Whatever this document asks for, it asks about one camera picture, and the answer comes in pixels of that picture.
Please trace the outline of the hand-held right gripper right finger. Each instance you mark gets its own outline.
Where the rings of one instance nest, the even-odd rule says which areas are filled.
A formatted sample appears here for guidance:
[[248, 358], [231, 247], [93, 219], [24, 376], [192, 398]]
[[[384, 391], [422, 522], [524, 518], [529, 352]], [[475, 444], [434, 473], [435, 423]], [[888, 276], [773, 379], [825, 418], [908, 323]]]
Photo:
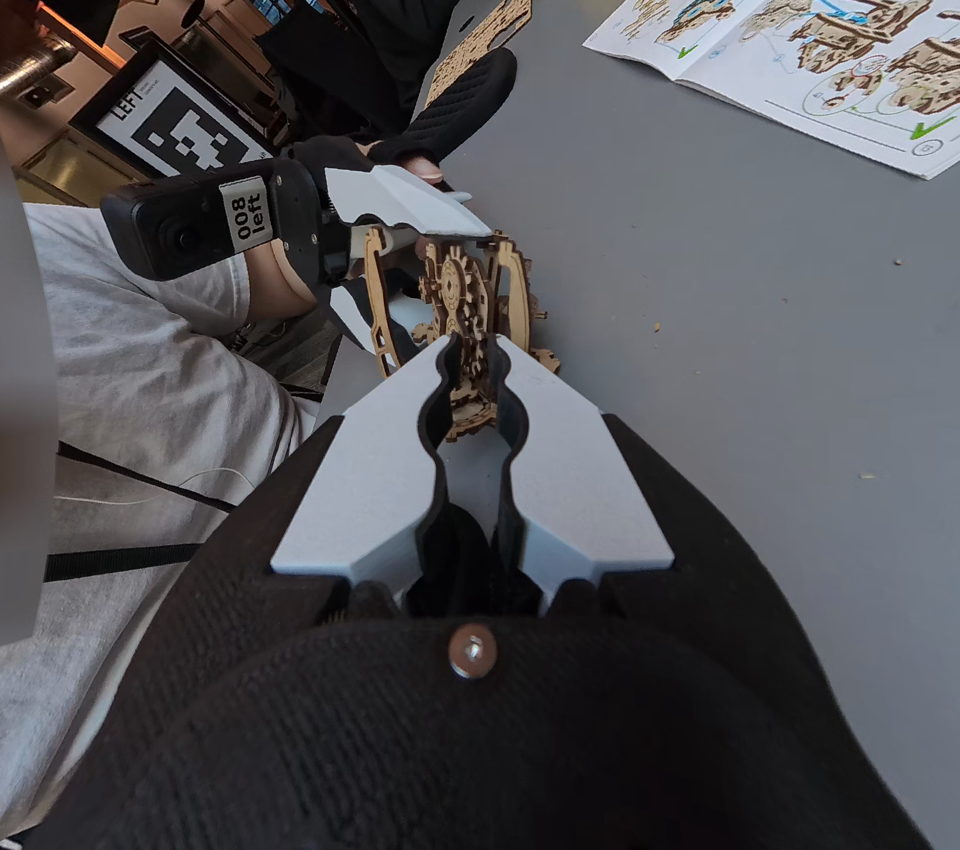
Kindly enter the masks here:
[[597, 406], [507, 337], [490, 343], [503, 464], [498, 546], [507, 572], [553, 598], [570, 579], [670, 568], [674, 552]]

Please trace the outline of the laser-cut wooden parts sheet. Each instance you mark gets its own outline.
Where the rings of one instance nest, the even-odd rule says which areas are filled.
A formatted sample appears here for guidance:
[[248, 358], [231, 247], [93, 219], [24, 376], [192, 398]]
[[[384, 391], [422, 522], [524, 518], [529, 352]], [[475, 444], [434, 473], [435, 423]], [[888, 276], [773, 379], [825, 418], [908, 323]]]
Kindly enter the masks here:
[[430, 105], [470, 67], [507, 40], [532, 18], [533, 0], [503, 0], [438, 63], [426, 96]]

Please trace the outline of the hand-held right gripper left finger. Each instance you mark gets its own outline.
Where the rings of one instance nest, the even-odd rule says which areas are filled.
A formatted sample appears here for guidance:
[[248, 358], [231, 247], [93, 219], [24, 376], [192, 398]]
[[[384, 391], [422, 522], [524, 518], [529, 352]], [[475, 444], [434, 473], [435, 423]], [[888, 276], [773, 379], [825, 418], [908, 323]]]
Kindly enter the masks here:
[[420, 537], [448, 500], [437, 449], [450, 431], [461, 337], [442, 336], [344, 412], [270, 559], [278, 574], [376, 581], [394, 597], [422, 575]]

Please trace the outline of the wooden gear model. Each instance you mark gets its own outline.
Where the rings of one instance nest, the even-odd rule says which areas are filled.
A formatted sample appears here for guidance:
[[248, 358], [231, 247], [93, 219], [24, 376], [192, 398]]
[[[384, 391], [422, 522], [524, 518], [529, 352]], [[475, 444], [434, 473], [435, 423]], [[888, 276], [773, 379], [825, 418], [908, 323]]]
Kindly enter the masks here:
[[417, 389], [413, 380], [404, 383], [424, 398], [414, 420], [430, 448], [494, 425], [518, 454], [529, 426], [520, 399], [507, 387], [506, 343], [552, 374], [560, 362], [552, 351], [532, 346], [531, 325], [546, 315], [531, 294], [529, 261], [502, 232], [478, 244], [483, 258], [464, 243], [426, 238], [418, 291], [432, 319], [417, 325], [412, 339], [439, 348], [428, 358], [425, 381]]

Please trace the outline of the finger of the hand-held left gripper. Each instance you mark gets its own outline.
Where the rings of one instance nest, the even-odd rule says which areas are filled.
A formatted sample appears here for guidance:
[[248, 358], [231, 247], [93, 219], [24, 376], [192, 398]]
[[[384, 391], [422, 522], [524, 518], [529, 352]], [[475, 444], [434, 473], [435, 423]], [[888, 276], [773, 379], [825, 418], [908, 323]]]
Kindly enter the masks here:
[[491, 228], [445, 192], [407, 170], [376, 165], [371, 171], [327, 168], [326, 189], [340, 220], [353, 227], [378, 221], [423, 235], [493, 237]]
[[[343, 331], [367, 352], [374, 353], [374, 316], [367, 289], [366, 281], [345, 281], [332, 289], [329, 305]], [[412, 336], [423, 322], [423, 301], [415, 289], [415, 281], [385, 281], [390, 333], [403, 363], [417, 356], [423, 347]]]

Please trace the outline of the black and white marker sign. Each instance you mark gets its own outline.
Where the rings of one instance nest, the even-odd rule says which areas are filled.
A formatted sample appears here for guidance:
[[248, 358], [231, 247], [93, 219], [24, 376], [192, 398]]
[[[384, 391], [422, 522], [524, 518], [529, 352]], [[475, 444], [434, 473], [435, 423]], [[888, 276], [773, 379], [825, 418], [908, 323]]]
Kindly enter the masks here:
[[154, 38], [69, 124], [150, 179], [234, 167], [277, 154], [229, 99]]

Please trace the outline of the person's left hand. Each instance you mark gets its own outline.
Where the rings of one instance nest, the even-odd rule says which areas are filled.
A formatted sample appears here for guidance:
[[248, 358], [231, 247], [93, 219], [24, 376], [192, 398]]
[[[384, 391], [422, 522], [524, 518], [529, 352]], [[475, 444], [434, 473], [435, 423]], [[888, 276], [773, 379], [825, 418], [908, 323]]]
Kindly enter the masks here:
[[379, 166], [403, 168], [426, 184], [439, 186], [444, 181], [444, 173], [430, 158], [427, 151], [399, 136], [375, 143], [355, 144], [363, 156]]

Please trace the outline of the illustrated instruction booklet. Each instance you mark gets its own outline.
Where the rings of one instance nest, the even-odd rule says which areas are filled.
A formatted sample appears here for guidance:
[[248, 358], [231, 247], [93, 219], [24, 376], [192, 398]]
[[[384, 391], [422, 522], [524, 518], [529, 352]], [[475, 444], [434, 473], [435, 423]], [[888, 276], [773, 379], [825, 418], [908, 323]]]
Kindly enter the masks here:
[[584, 47], [925, 180], [959, 160], [959, 0], [627, 0]]

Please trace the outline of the operator in grey shirt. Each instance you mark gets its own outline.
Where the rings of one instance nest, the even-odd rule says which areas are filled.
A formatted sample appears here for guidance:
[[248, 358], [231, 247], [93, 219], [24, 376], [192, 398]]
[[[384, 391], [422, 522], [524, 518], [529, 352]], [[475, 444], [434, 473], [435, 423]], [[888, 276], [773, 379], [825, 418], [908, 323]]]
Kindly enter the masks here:
[[[237, 504], [301, 444], [318, 407], [225, 345], [250, 324], [244, 254], [152, 282], [99, 211], [25, 207], [57, 368], [59, 438]], [[43, 585], [33, 635], [2, 647], [2, 836], [38, 822], [183, 565]]]

